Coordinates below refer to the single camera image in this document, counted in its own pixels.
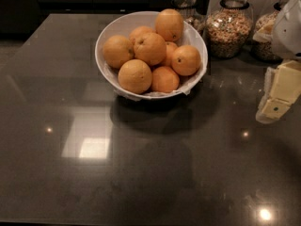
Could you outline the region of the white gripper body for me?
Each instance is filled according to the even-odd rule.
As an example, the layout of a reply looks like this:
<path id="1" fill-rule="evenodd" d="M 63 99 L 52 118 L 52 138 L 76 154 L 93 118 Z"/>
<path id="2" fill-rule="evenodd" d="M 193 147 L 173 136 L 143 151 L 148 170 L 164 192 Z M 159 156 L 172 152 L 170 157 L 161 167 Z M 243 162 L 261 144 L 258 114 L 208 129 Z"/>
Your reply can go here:
<path id="1" fill-rule="evenodd" d="M 301 59 L 301 0 L 289 0 L 272 30 L 272 51 L 283 59 Z"/>

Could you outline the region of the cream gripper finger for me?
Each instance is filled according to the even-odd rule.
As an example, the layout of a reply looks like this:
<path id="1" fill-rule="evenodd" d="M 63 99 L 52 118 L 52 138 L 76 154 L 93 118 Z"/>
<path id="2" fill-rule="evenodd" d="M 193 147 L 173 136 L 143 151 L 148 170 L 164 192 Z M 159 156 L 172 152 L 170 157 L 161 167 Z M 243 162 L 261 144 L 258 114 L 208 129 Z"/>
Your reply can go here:
<path id="1" fill-rule="evenodd" d="M 301 63 L 284 59 L 275 69 L 269 67 L 263 91 L 256 120 L 263 124 L 279 121 L 301 95 Z"/>
<path id="2" fill-rule="evenodd" d="M 270 42 L 272 40 L 274 23 L 273 20 L 269 20 L 266 23 L 260 23 L 253 35 L 253 40 L 261 43 Z"/>

